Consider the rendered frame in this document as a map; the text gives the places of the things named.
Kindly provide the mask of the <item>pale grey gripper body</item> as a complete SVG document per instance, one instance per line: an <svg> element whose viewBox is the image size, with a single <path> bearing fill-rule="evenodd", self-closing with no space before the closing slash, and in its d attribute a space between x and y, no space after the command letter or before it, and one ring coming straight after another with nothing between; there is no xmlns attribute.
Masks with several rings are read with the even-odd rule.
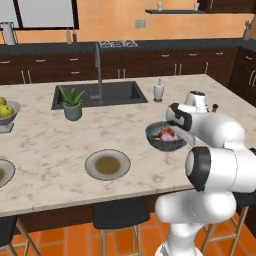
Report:
<svg viewBox="0 0 256 256"><path fill-rule="evenodd" d="M190 146L194 147L196 145L196 137L191 135L190 133L183 131L180 128L175 128L175 133L183 140L185 140Z"/></svg>

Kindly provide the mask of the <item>dark grey bowl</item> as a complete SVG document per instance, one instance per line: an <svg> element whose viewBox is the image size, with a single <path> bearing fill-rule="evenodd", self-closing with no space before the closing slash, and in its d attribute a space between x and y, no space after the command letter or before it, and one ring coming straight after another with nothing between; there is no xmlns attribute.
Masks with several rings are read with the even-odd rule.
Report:
<svg viewBox="0 0 256 256"><path fill-rule="evenodd" d="M165 121L159 121L146 127L146 138L152 147L160 151L171 152L186 145L186 141L178 136L174 130L174 141L162 141L160 139L161 137L159 138L157 135L164 128L171 128L173 130L173 128Z"/></svg>

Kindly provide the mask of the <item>grey fruit bowl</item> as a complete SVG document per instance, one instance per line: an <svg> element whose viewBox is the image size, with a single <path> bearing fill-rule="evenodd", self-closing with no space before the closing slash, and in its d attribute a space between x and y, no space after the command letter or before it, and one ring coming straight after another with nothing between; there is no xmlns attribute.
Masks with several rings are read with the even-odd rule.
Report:
<svg viewBox="0 0 256 256"><path fill-rule="evenodd" d="M14 112L5 118L0 118L0 134L10 133L14 126L14 119L20 110L20 104L15 101L8 101L7 104L13 108Z"/></svg>

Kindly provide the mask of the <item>white soap dispenser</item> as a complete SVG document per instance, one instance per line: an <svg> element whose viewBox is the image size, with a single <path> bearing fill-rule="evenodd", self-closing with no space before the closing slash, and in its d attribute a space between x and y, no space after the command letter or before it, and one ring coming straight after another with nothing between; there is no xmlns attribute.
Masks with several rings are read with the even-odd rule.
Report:
<svg viewBox="0 0 256 256"><path fill-rule="evenodd" d="M154 85L154 101L161 102L164 94L164 84L161 80Z"/></svg>

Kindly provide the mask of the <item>dark brown base cupboards run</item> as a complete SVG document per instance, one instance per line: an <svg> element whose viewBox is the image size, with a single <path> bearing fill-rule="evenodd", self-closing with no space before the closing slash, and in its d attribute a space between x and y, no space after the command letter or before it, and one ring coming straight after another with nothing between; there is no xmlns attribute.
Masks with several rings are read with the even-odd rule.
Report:
<svg viewBox="0 0 256 256"><path fill-rule="evenodd" d="M0 55L0 85L206 74L226 86L235 47L188 50L127 50L95 55L50 53Z"/></svg>

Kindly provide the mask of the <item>grey plate with brown centre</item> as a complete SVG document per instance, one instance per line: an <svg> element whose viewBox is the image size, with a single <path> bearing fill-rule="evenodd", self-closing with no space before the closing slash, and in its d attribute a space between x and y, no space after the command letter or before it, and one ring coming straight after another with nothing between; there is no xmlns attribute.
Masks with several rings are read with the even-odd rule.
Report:
<svg viewBox="0 0 256 256"><path fill-rule="evenodd" d="M5 186L15 174L15 165L5 159L0 159L0 188Z"/></svg>
<svg viewBox="0 0 256 256"><path fill-rule="evenodd" d="M85 161L87 174L100 181L119 179L129 171L130 167L129 157L115 149L94 152Z"/></svg>

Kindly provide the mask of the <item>dark brown side cupboards run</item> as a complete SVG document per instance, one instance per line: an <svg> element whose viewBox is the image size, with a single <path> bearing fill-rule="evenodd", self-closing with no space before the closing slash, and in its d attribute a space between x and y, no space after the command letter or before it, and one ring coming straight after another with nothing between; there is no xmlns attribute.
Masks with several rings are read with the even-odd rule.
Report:
<svg viewBox="0 0 256 256"><path fill-rule="evenodd" d="M240 47L228 88L256 107L256 53Z"/></svg>

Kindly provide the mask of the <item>black sink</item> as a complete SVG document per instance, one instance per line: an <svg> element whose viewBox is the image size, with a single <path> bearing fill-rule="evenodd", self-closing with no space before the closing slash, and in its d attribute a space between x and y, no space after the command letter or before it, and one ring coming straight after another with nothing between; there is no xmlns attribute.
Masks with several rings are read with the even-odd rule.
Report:
<svg viewBox="0 0 256 256"><path fill-rule="evenodd" d="M63 85L67 91L76 89L77 93L84 91L82 107L96 107L98 99L92 96L99 94L99 85L94 84L68 84ZM147 103L148 100L135 81L108 82L102 84L102 99L104 106Z"/></svg>

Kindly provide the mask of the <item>black seat wooden stool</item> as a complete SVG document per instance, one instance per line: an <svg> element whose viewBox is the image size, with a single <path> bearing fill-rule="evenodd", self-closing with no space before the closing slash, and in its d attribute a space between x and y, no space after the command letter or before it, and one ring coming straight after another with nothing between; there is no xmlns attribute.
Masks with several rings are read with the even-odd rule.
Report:
<svg viewBox="0 0 256 256"><path fill-rule="evenodd" d="M206 237L201 247L202 253L205 252L206 247L209 243L231 240L232 243L228 256L234 255L234 251L242 230L242 226L246 219L249 207L252 205L256 205L256 190L252 193L235 193L234 196L237 202L237 207L241 209L238 222L236 222L234 218L231 218L231 222L235 226L235 232L226 235L215 236L214 231L216 229L216 224L209 224L208 226L204 226L203 229L206 233Z"/></svg>
<svg viewBox="0 0 256 256"><path fill-rule="evenodd" d="M143 197L113 200L92 205L93 225L100 231L99 256L106 256L107 232L132 229L132 253L143 256L140 225L150 219Z"/></svg>
<svg viewBox="0 0 256 256"><path fill-rule="evenodd" d="M18 244L16 247L12 245L15 229L18 229L26 240L25 243ZM9 256L18 256L15 249L21 247L24 247L24 256L28 256L29 248L32 248L36 256L41 256L18 216L0 217L0 251L7 251Z"/></svg>

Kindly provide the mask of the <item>hob with grey grates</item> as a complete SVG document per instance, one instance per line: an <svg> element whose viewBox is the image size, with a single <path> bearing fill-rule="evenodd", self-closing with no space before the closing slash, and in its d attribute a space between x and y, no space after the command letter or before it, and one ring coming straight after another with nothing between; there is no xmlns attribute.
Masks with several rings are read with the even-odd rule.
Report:
<svg viewBox="0 0 256 256"><path fill-rule="evenodd" d="M99 41L101 48L133 48L138 47L138 44L134 40L110 40Z"/></svg>

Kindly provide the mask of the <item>green plant in grey pot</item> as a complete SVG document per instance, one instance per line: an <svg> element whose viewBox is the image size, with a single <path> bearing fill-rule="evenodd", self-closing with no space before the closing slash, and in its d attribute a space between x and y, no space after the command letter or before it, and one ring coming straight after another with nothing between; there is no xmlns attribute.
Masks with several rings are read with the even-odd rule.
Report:
<svg viewBox="0 0 256 256"><path fill-rule="evenodd" d="M63 86L59 86L63 101L61 102L64 115L69 121L78 121L82 117L82 97L84 91L77 93L75 88L68 91Z"/></svg>

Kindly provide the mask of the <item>black framed window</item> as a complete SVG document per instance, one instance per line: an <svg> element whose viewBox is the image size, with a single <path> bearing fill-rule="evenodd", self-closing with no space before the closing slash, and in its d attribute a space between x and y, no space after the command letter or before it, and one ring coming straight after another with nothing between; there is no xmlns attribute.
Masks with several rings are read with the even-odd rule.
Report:
<svg viewBox="0 0 256 256"><path fill-rule="evenodd" d="M77 0L0 0L0 23L15 29L79 28Z"/></svg>

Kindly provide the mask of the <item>white paper towel holder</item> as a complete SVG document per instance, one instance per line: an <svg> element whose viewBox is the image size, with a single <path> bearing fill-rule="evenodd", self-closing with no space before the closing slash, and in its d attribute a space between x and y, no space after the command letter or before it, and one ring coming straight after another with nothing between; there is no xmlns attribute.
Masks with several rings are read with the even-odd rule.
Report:
<svg viewBox="0 0 256 256"><path fill-rule="evenodd" d="M14 23L13 22L1 22L0 27L3 31L4 41L7 45L16 44L16 35L14 32Z"/></svg>

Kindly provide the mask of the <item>dark wall shelf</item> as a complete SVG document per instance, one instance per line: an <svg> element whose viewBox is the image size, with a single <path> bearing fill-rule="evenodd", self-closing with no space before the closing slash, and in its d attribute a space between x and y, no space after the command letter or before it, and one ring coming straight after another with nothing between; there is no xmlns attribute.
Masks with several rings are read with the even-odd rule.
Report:
<svg viewBox="0 0 256 256"><path fill-rule="evenodd" d="M172 15L189 15L189 14L206 14L205 11L194 11L194 10L162 10L162 11L158 11L158 10L145 10L146 13L149 14L172 14Z"/></svg>

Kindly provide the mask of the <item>dark brown wall cupboard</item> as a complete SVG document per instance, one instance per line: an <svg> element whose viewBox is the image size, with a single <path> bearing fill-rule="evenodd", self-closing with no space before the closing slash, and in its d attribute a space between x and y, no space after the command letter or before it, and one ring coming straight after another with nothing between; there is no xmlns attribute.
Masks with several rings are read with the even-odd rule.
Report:
<svg viewBox="0 0 256 256"><path fill-rule="evenodd" d="M253 13L256 0L209 0L210 13Z"/></svg>

